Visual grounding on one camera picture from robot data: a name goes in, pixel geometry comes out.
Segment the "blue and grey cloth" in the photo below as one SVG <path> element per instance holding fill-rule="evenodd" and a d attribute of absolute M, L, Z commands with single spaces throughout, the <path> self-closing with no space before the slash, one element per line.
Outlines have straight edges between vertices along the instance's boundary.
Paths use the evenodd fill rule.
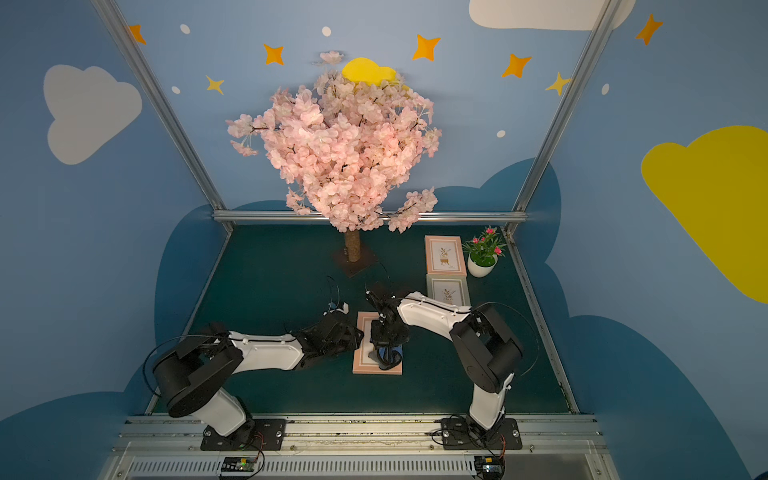
<path fill-rule="evenodd" d="M 375 358 L 379 369 L 382 371 L 389 371 L 400 367 L 403 361 L 402 346 L 377 347 L 375 349 Z"/>

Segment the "pink picture frame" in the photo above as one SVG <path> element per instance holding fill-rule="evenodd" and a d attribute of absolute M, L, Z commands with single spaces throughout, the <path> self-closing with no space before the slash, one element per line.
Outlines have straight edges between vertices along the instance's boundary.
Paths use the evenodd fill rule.
<path fill-rule="evenodd" d="M 359 312 L 357 317 L 357 328 L 363 332 L 363 339 L 360 347 L 354 352 L 352 373 L 355 375 L 388 375 L 401 376 L 403 366 L 398 365 L 389 370 L 382 370 L 377 361 L 371 357 L 374 353 L 374 346 L 371 342 L 371 326 L 374 320 L 377 320 L 377 312 Z"/>
<path fill-rule="evenodd" d="M 467 275 L 462 242 L 459 236 L 426 235 L 424 240 L 428 274 Z"/>

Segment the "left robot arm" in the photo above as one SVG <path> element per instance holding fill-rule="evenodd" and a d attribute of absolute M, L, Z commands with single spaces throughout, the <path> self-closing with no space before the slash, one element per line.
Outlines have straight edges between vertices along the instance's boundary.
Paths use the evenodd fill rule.
<path fill-rule="evenodd" d="M 207 425 L 209 435 L 243 448 L 255 423 L 242 402 L 224 389 L 230 377 L 257 370 L 303 370 L 356 350 L 363 337 L 343 309 L 281 336 L 246 335 L 214 322 L 181 338 L 157 358 L 151 372 L 170 416 L 192 416 Z"/>

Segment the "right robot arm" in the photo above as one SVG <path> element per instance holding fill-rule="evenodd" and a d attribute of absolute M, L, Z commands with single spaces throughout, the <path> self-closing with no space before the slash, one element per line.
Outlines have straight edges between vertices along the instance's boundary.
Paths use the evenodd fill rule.
<path fill-rule="evenodd" d="M 412 327 L 451 341 L 467 377 L 473 382 L 469 417 L 475 429 L 491 434 L 505 420 L 506 392 L 524 358 L 524 348 L 491 304 L 456 306 L 413 291 L 396 295 L 375 285 L 365 292 L 378 312 L 370 328 L 372 358 L 382 370 L 402 363 L 401 346 Z"/>

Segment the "white pot with flowers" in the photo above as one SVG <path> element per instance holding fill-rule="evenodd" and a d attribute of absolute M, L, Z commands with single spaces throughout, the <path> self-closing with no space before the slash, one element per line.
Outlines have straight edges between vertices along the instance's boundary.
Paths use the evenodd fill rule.
<path fill-rule="evenodd" d="M 504 257 L 502 250 L 504 238 L 498 227 L 487 226 L 480 235 L 463 243 L 463 251 L 468 258 L 468 271 L 476 278 L 490 274 L 500 258 Z"/>

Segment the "left controller board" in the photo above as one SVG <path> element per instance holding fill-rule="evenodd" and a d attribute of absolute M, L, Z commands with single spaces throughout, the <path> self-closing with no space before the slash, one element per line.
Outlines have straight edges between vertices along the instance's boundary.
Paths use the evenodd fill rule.
<path fill-rule="evenodd" d="M 220 465 L 220 479 L 248 479 L 258 470 L 259 460 L 255 456 L 225 457 Z"/>

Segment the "controller board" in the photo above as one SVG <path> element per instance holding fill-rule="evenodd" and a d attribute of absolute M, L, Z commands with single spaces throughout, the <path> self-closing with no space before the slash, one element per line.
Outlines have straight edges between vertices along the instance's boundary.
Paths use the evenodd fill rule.
<path fill-rule="evenodd" d="M 478 480 L 501 480 L 505 474 L 505 463 L 499 457 L 475 456 L 474 478 Z"/>
<path fill-rule="evenodd" d="M 255 456 L 225 457 L 220 465 L 220 479 L 248 479 L 258 470 L 259 460 Z"/>

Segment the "right controller board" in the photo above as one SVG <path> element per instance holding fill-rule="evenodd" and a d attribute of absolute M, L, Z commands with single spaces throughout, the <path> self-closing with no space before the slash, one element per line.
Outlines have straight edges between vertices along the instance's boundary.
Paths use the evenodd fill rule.
<path fill-rule="evenodd" d="M 505 463 L 499 457 L 475 456 L 474 478 L 478 480 L 501 480 L 505 474 Z"/>

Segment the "pink blossom artificial tree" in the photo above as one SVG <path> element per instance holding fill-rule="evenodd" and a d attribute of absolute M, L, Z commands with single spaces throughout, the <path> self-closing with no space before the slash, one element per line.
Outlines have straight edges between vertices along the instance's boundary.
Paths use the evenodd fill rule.
<path fill-rule="evenodd" d="M 286 205 L 295 214 L 322 214 L 344 237 L 337 261 L 348 276 L 375 261 L 361 241 L 364 231 L 387 226 L 404 232 L 438 199 L 433 189 L 409 192 L 386 215 L 389 193 L 406 183 L 423 156 L 439 149 L 433 102 L 405 85 L 393 69 L 367 58 L 320 55 L 323 72 L 313 87 L 279 89 L 264 113 L 227 123 L 232 147 L 254 156 L 254 138 L 288 184 Z"/>

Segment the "green picture frame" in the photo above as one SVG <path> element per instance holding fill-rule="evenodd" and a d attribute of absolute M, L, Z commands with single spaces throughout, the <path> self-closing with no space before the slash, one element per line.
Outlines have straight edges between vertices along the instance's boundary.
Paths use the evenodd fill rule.
<path fill-rule="evenodd" d="M 439 302 L 470 306 L 468 285 L 465 276 L 427 274 L 427 295 Z"/>

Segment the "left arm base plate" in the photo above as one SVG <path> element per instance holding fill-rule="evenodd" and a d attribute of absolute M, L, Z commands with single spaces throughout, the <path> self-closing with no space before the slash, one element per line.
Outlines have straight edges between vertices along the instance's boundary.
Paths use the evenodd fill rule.
<path fill-rule="evenodd" d="M 251 418 L 233 433 L 222 436 L 211 426 L 203 432 L 202 451 L 279 451 L 287 420 L 285 418 Z"/>

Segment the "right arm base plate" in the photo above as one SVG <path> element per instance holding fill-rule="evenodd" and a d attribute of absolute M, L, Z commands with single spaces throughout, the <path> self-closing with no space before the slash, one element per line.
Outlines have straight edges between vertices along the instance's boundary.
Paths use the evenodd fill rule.
<path fill-rule="evenodd" d="M 486 432 L 470 418 L 452 415 L 440 420 L 440 426 L 430 434 L 431 439 L 445 450 L 522 450 L 522 433 L 512 418 L 504 418 Z"/>

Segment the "aluminium front rail assembly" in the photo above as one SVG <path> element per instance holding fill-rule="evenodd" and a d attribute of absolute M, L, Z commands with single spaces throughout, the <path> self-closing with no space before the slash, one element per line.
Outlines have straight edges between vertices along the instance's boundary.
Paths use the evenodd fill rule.
<path fill-rule="evenodd" d="M 202 451 L 206 426 L 190 417 L 126 420 L 102 479 L 220 479 L 225 457 L 255 456 L 248 479 L 475 479 L 474 457 L 505 463 L 502 479 L 616 479 L 598 421 L 589 415 L 518 415 L 522 450 L 445 450 L 430 434 L 448 414 L 283 414 L 279 451 Z"/>

